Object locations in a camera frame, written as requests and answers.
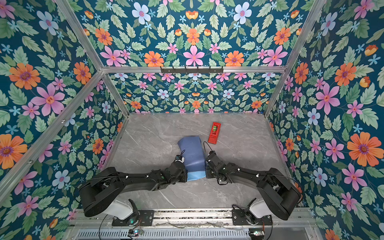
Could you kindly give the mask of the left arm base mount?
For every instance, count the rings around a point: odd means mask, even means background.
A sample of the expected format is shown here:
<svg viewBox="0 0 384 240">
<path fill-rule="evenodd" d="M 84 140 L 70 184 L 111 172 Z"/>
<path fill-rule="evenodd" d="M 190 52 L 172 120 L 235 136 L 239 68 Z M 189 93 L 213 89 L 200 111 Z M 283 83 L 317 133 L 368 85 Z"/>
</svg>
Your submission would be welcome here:
<svg viewBox="0 0 384 240">
<path fill-rule="evenodd" d="M 112 222 L 113 227 L 149 227 L 152 226 L 155 211 L 154 210 L 138 210 L 135 202 L 132 199 L 129 199 L 128 204 L 123 204 L 122 202 L 117 201 L 118 207 L 121 207 L 122 210 L 118 210 L 118 216 L 114 216 Z"/>
</svg>

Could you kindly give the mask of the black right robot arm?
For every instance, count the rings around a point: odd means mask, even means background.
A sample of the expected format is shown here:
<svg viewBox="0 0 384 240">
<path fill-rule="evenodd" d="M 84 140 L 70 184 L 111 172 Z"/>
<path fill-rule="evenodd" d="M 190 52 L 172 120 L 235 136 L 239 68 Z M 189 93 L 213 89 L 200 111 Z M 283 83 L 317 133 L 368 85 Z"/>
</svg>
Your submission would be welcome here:
<svg viewBox="0 0 384 240">
<path fill-rule="evenodd" d="M 220 185 L 241 184 L 258 190 L 261 197 L 253 199 L 243 210 L 250 224 L 271 215 L 287 221 L 302 199 L 291 179 L 278 169 L 254 171 L 241 168 L 234 163 L 223 162 L 214 151 L 206 158 L 206 174 L 208 179 L 214 178 Z"/>
</svg>

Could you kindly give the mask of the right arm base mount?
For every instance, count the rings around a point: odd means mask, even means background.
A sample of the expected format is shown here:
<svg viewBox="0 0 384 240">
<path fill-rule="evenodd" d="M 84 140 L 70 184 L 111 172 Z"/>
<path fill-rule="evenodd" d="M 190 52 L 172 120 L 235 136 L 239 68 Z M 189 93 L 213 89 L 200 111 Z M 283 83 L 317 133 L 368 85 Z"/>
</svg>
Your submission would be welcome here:
<svg viewBox="0 0 384 240">
<path fill-rule="evenodd" d="M 256 217 L 251 212 L 251 205 L 256 203 L 257 198 L 251 200 L 247 207 L 242 208 L 232 204 L 232 221 L 234 226 L 272 226 L 272 216 Z"/>
</svg>

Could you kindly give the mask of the red tape dispenser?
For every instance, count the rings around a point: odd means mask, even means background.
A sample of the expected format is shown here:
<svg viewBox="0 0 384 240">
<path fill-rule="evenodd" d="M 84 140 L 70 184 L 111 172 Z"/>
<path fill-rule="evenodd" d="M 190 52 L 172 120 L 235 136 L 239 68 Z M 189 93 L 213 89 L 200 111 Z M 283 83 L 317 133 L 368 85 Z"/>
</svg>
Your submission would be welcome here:
<svg viewBox="0 0 384 240">
<path fill-rule="evenodd" d="M 218 142 L 220 130 L 221 130 L 221 124 L 217 122 L 213 122 L 211 131 L 209 134 L 209 139 L 208 139 L 209 144 L 216 144 Z"/>
</svg>

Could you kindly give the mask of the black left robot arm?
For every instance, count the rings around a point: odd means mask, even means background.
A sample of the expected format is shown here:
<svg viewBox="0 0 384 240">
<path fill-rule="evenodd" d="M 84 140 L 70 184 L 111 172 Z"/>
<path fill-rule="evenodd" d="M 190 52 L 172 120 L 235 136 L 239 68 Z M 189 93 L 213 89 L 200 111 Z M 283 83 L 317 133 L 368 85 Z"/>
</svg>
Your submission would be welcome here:
<svg viewBox="0 0 384 240">
<path fill-rule="evenodd" d="M 135 191 L 159 191 L 169 185 L 187 182 L 188 172 L 184 163 L 174 161 L 164 170 L 152 170 L 146 174 L 128 174 L 108 167 L 80 187 L 79 194 L 85 217 L 99 214 L 111 215 L 119 220 L 132 216 L 137 208 L 118 196 Z"/>
</svg>

